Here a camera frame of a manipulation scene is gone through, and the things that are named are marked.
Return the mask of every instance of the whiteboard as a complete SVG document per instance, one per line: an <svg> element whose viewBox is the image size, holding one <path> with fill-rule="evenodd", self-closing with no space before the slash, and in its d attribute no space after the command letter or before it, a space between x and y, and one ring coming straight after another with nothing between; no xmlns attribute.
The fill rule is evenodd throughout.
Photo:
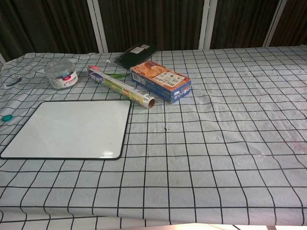
<svg viewBox="0 0 307 230"><path fill-rule="evenodd" d="M43 102L2 158L117 159L131 101Z"/></svg>

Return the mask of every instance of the orange box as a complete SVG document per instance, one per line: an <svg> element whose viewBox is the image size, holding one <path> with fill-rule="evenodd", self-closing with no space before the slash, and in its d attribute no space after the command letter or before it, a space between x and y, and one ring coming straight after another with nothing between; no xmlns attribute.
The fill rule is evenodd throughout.
<svg viewBox="0 0 307 230"><path fill-rule="evenodd" d="M153 61L131 67L132 81L173 103L190 91L191 79Z"/></svg>

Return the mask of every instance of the dark curtain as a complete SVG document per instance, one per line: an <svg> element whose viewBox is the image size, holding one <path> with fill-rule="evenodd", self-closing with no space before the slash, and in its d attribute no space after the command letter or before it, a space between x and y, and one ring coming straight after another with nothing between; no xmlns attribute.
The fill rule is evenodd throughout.
<svg viewBox="0 0 307 230"><path fill-rule="evenodd" d="M278 0L218 0L211 49L263 45Z"/></svg>
<svg viewBox="0 0 307 230"><path fill-rule="evenodd" d="M288 0L270 46L307 45L307 0Z"/></svg>
<svg viewBox="0 0 307 230"><path fill-rule="evenodd" d="M98 52L86 0L0 0L0 52Z"/></svg>
<svg viewBox="0 0 307 230"><path fill-rule="evenodd" d="M99 0L108 50L139 42L159 50L197 49L204 0Z"/></svg>

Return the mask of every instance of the tablecloth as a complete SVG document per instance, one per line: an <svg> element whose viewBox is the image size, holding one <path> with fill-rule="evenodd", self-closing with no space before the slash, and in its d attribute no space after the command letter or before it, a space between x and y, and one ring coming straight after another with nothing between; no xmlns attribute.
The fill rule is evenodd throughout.
<svg viewBox="0 0 307 230"><path fill-rule="evenodd" d="M86 76L87 65L126 72L106 63L118 55L29 53L4 65L0 116L13 119L0 124L0 150L43 101L124 99ZM79 80L54 90L43 68L65 59ZM162 51L151 60L189 76L190 94L174 104L154 95L150 110L133 103L117 161L1 159L1 221L306 225L307 47Z"/></svg>

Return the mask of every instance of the jar label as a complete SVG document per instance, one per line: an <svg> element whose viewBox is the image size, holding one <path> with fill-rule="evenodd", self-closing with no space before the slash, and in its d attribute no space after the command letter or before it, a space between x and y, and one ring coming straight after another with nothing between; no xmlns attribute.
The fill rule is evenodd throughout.
<svg viewBox="0 0 307 230"><path fill-rule="evenodd" d="M76 71L74 71L71 75L68 75L64 78L55 77L53 79L49 78L49 80L53 88L64 89L74 85L78 80L78 75Z"/></svg>

